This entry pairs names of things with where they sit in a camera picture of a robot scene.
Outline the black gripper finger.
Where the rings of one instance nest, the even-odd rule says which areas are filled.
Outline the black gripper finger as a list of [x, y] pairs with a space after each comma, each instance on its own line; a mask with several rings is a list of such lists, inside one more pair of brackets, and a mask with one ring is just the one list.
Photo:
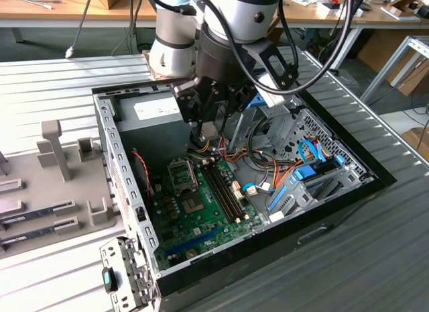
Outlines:
[[206, 141], [202, 133], [203, 120], [200, 114], [202, 103], [196, 90], [195, 80], [180, 79], [174, 81], [170, 88], [182, 118], [191, 127], [194, 137], [197, 140]]
[[222, 85], [219, 93], [221, 97], [218, 102], [217, 131], [218, 137], [221, 137], [228, 119], [237, 112], [243, 112], [256, 95], [257, 90], [253, 85]]

